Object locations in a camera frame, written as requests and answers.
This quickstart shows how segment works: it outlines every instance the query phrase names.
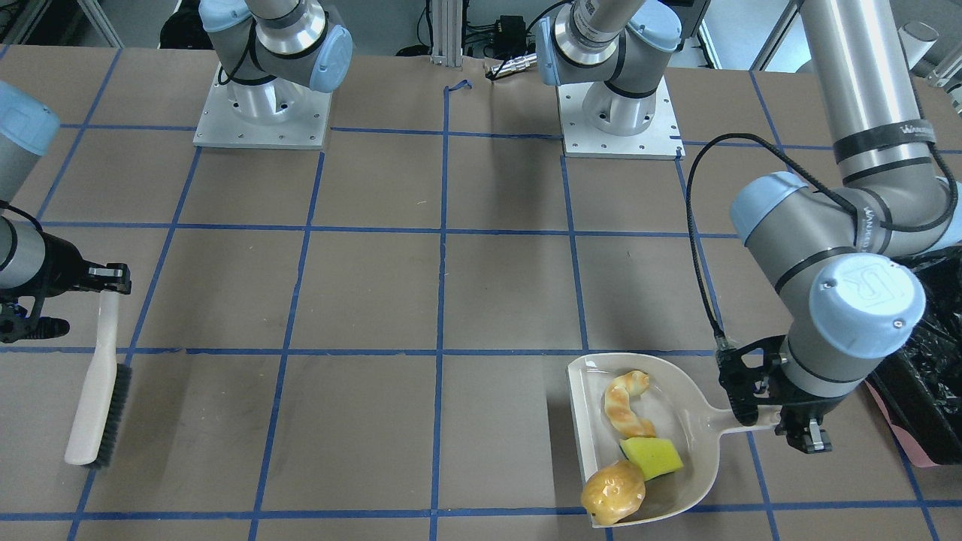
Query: cable connector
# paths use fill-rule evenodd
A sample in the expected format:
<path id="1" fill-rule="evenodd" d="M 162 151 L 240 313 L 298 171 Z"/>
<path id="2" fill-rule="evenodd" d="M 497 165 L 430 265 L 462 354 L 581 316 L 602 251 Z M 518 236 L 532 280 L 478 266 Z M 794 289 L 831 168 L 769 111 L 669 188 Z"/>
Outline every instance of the cable connector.
<path id="1" fill-rule="evenodd" d="M 497 79 L 503 79 L 508 75 L 514 75 L 515 73 L 521 73 L 529 67 L 538 65 L 538 55 L 536 53 L 531 53 L 530 55 L 524 55 L 522 57 L 513 58 L 511 60 L 506 60 L 504 63 L 498 66 L 491 66 L 488 72 L 485 73 L 485 77 L 491 81 L 496 81 Z"/>

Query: black trash bag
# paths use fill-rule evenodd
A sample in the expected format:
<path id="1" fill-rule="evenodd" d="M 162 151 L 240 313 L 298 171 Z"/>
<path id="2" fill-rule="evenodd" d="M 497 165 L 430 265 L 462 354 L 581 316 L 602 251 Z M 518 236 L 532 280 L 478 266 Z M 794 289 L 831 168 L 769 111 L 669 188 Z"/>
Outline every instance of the black trash bag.
<path id="1" fill-rule="evenodd" d="M 925 289 L 925 313 L 905 345 L 869 377 L 893 425 L 936 464 L 962 464 L 962 247 L 898 258 Z"/>
<path id="2" fill-rule="evenodd" d="M 962 426 L 962 248 L 902 258 L 925 289 L 925 315 L 898 352 L 918 371 L 935 405 Z"/>

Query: blue joint cap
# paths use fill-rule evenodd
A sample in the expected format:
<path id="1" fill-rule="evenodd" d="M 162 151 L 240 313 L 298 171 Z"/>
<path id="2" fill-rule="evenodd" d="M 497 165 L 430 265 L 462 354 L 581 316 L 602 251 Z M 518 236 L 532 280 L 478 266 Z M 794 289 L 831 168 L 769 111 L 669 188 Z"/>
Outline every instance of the blue joint cap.
<path id="1" fill-rule="evenodd" d="M 43 156 L 60 129 L 60 118 L 22 90 L 0 81 L 0 133 Z"/>
<path id="2" fill-rule="evenodd" d="M 340 24 L 331 28 L 320 46 L 314 69 L 311 71 L 311 90 L 330 93 L 339 87 L 351 66 L 353 53 L 354 40 L 351 39 L 351 33 Z"/>
<path id="3" fill-rule="evenodd" d="M 549 87 L 560 87 L 561 77 L 558 75 L 558 55 L 554 49 L 551 17 L 542 18 L 537 26 L 535 50 L 538 52 L 538 73 L 542 76 L 542 82 Z"/>
<path id="4" fill-rule="evenodd" d="M 729 213 L 742 244 L 748 241 L 751 232 L 775 207 L 804 187 L 805 183 L 792 173 L 778 171 L 742 188 L 732 202 Z"/>
<path id="5" fill-rule="evenodd" d="M 675 52 L 681 43 L 681 20 L 661 2 L 645 2 L 628 21 L 628 30 L 665 53 Z"/>
<path id="6" fill-rule="evenodd" d="M 925 311 L 909 269 L 884 255 L 853 253 L 819 272 L 809 290 L 812 322 L 845 355 L 878 359 L 902 347 Z"/>
<path id="7" fill-rule="evenodd" d="M 237 26 L 250 16 L 244 0 L 201 0 L 199 11 L 208 34 Z"/>
<path id="8" fill-rule="evenodd" d="M 958 182 L 955 184 L 958 185 L 959 193 L 962 194 L 962 184 Z M 948 248 L 959 241 L 962 241 L 962 195 L 959 196 L 959 200 L 955 203 L 955 213 L 952 214 L 952 218 L 949 219 L 949 227 L 946 229 L 946 232 L 939 238 L 939 242 L 932 245 L 926 252 Z"/>

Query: toy food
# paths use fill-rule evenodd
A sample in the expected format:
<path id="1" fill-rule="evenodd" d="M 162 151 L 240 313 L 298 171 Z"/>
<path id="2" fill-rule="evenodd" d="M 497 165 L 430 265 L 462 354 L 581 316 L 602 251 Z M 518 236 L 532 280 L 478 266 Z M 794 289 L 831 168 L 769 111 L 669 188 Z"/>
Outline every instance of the toy food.
<path id="1" fill-rule="evenodd" d="M 611 526 L 634 513 L 644 499 L 642 470 L 627 460 L 595 472 L 581 491 L 581 504 L 602 526 Z"/>
<path id="2" fill-rule="evenodd" d="M 632 464 L 641 468 L 645 481 L 684 467 L 678 450 L 668 439 L 629 438 L 621 440 L 621 450 Z"/>
<path id="3" fill-rule="evenodd" d="M 615 430 L 626 438 L 655 437 L 655 427 L 631 411 L 628 401 L 648 389 L 648 374 L 631 371 L 612 380 L 604 392 L 604 413 Z"/>

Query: brush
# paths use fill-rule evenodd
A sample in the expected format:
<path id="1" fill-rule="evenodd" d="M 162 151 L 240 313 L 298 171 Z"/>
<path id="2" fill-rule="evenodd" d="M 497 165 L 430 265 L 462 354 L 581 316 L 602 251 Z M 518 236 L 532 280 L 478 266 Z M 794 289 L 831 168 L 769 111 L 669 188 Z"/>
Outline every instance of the brush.
<path id="1" fill-rule="evenodd" d="M 84 388 L 73 418 L 63 460 L 67 464 L 99 470 L 110 465 L 120 416 L 130 390 L 131 369 L 117 364 L 117 312 L 119 294 L 100 293 L 97 347 L 87 368 Z"/>

